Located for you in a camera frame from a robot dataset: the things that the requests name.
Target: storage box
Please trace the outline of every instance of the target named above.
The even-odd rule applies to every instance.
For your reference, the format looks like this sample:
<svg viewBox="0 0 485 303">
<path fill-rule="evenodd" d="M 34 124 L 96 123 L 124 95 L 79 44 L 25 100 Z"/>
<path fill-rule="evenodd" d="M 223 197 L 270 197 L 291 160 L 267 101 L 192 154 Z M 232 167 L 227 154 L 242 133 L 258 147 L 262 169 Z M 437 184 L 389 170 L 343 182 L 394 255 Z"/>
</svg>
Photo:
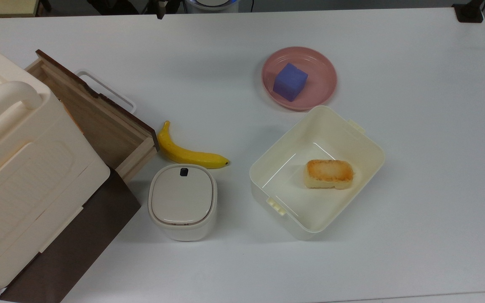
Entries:
<svg viewBox="0 0 485 303">
<path fill-rule="evenodd" d="M 0 288 L 108 176 L 50 89 L 0 54 Z"/>
<path fill-rule="evenodd" d="M 314 107 L 252 165 L 252 195 L 295 238 L 312 238 L 329 226 L 385 161 L 383 150 L 363 132 L 329 107 Z M 306 188 L 304 166 L 312 159 L 348 161 L 354 171 L 350 188 Z"/>
<path fill-rule="evenodd" d="M 10 230 L 0 299 L 59 303 L 139 209 L 125 182 L 158 144 L 152 128 L 37 53 L 29 73 L 0 55 L 0 84 L 21 81 L 0 90 L 14 98 L 0 102 L 0 229 Z"/>
</svg>

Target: pink plate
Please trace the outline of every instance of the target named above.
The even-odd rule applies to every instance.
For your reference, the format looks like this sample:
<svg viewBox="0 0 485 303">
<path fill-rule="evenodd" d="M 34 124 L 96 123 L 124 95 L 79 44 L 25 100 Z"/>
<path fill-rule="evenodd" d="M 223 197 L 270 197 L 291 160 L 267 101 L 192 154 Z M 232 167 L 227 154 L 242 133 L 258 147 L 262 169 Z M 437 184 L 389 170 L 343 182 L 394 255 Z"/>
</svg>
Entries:
<svg viewBox="0 0 485 303">
<path fill-rule="evenodd" d="M 304 89 L 293 102 L 285 100 L 273 91 L 276 76 L 288 63 L 308 74 Z M 275 102 L 288 109 L 304 111 L 321 105 L 330 98 L 336 88 L 337 76 L 333 64 L 327 57 L 310 48 L 294 46 L 278 50 L 265 61 L 261 80 Z"/>
</svg>

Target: toast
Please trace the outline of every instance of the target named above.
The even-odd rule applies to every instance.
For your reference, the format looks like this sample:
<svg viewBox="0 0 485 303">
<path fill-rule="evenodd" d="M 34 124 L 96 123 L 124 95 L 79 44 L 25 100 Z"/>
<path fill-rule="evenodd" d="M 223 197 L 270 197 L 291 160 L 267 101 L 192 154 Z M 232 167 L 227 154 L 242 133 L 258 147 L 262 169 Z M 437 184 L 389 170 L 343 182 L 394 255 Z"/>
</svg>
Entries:
<svg viewBox="0 0 485 303">
<path fill-rule="evenodd" d="M 353 169 L 345 161 L 314 159 L 306 163 L 304 185 L 308 188 L 345 189 L 353 181 Z"/>
</svg>

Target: box handle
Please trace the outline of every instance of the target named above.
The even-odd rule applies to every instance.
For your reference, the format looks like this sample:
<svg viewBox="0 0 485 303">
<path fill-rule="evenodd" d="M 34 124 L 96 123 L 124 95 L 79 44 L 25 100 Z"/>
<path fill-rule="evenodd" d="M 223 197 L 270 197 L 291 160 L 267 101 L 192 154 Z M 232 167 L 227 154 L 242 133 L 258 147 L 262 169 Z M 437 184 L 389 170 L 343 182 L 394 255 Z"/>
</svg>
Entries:
<svg viewBox="0 0 485 303">
<path fill-rule="evenodd" d="M 118 98 L 120 98 L 121 100 L 123 100 L 123 102 L 125 102 L 126 104 L 130 105 L 132 109 L 128 111 L 129 113 L 133 114 L 136 111 L 136 103 L 134 103 L 132 100 L 130 100 L 129 98 L 127 98 L 125 95 L 121 94 L 115 88 L 112 88 L 109 84 L 107 84 L 106 82 L 104 82 L 102 79 L 100 79 L 97 75 L 95 75 L 94 73 L 92 73 L 88 69 L 79 69 L 79 70 L 77 70 L 75 72 L 75 74 L 78 77 L 81 77 L 83 75 L 86 75 L 87 77 L 90 77 L 91 79 L 93 79 L 93 81 L 95 81 L 96 83 L 100 84 L 106 90 L 109 90 L 109 92 L 111 92 L 112 94 L 116 95 Z"/>
<path fill-rule="evenodd" d="M 349 123 L 352 127 L 354 127 L 356 130 L 358 130 L 360 133 L 364 134 L 366 131 L 364 128 L 360 127 L 360 125 L 356 124 L 353 120 L 349 119 L 347 120 L 347 123 Z"/>
<path fill-rule="evenodd" d="M 9 81 L 0 84 L 0 115 L 16 102 L 26 109 L 36 109 L 42 104 L 42 99 L 31 85 L 21 81 Z"/>
<path fill-rule="evenodd" d="M 282 217 L 285 215 L 286 211 L 281 207 L 273 198 L 267 199 L 267 204 L 270 205 L 275 211 L 277 211 Z"/>
</svg>

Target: plastic container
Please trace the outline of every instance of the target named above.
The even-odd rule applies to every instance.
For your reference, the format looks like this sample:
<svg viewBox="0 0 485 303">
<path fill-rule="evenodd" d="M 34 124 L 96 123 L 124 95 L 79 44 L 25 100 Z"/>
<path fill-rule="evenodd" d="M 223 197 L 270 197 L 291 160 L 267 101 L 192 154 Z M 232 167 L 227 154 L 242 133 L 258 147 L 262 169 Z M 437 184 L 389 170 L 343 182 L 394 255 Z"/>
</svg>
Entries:
<svg viewBox="0 0 485 303">
<path fill-rule="evenodd" d="M 176 164 L 155 175 L 149 190 L 149 215 L 177 241 L 196 241 L 216 222 L 217 185 L 199 165 Z"/>
<path fill-rule="evenodd" d="M 109 174 L 48 86 L 0 54 L 0 288 Z"/>
<path fill-rule="evenodd" d="M 240 0 L 185 0 L 187 13 L 239 12 Z"/>
<path fill-rule="evenodd" d="M 348 161 L 350 188 L 306 188 L 304 166 L 311 159 Z M 384 161 L 383 150 L 356 123 L 317 106 L 252 165 L 252 195 L 295 238 L 308 240 L 329 226 Z"/>
</svg>

